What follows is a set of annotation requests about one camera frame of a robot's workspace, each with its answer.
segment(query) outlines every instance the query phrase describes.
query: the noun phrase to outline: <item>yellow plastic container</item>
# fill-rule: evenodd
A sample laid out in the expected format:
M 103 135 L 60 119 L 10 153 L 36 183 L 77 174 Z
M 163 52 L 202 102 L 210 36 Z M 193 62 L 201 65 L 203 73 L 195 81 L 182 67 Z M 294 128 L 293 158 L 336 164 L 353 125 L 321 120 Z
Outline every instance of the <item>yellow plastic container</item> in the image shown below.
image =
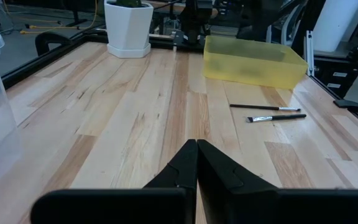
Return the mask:
M 207 36 L 204 76 L 252 85 L 293 89 L 308 64 L 290 47 Z

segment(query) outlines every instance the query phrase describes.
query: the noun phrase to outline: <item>black bracket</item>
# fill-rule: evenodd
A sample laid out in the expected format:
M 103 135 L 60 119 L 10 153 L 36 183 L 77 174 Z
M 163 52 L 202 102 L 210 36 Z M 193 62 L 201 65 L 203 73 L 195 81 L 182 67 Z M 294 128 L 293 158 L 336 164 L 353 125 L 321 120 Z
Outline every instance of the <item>black bracket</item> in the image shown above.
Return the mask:
M 197 179 L 208 223 L 358 223 L 358 190 L 279 189 L 194 139 L 143 189 L 50 192 L 36 201 L 30 219 L 194 224 Z
M 72 41 L 68 37 L 55 32 L 41 33 L 35 37 L 35 48 L 37 49 L 38 56 L 41 56 L 50 50 L 49 44 L 61 44 L 67 46 L 72 44 Z
M 334 104 L 339 108 L 346 108 L 352 113 L 358 113 L 358 103 L 350 100 L 334 100 Z

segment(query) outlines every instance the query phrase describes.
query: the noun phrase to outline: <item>white planter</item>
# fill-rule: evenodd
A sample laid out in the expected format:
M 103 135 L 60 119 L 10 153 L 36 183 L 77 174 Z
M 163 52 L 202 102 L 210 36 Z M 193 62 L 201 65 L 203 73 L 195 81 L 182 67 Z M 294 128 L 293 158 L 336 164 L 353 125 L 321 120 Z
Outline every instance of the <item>white planter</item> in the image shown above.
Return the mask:
M 108 33 L 108 51 L 119 58 L 141 58 L 150 52 L 149 27 L 153 7 L 129 8 L 104 0 L 104 14 Z

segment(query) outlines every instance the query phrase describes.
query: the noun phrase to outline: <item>wooden tabletop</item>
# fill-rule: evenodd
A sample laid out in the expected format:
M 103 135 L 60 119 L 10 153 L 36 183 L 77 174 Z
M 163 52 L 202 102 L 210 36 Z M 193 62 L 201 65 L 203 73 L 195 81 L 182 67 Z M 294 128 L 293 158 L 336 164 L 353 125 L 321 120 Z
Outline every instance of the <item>wooden tabletop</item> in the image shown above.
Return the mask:
M 201 54 L 119 59 L 88 42 L 9 89 L 24 152 L 0 179 L 0 224 L 28 223 L 51 190 L 141 188 L 192 138 L 277 187 L 358 188 L 358 119 L 313 80 L 281 90 L 207 79 L 202 66 Z M 245 117 L 291 112 L 230 103 L 308 116 L 250 124 Z

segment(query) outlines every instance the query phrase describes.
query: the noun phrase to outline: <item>wooden table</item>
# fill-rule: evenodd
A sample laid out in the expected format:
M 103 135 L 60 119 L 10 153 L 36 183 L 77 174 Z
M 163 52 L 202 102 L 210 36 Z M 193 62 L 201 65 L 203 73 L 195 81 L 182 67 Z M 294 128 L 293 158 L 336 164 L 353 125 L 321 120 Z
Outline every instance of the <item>wooden table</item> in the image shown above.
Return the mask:
M 313 80 L 281 90 L 207 79 L 202 66 L 201 54 L 153 49 L 125 60 L 88 42 L 9 89 L 24 152 L 0 180 L 0 224 L 28 223 L 32 202 L 54 189 L 140 188 L 191 138 L 277 187 L 358 188 L 358 119 Z M 283 112 L 229 103 L 308 116 L 249 124 Z

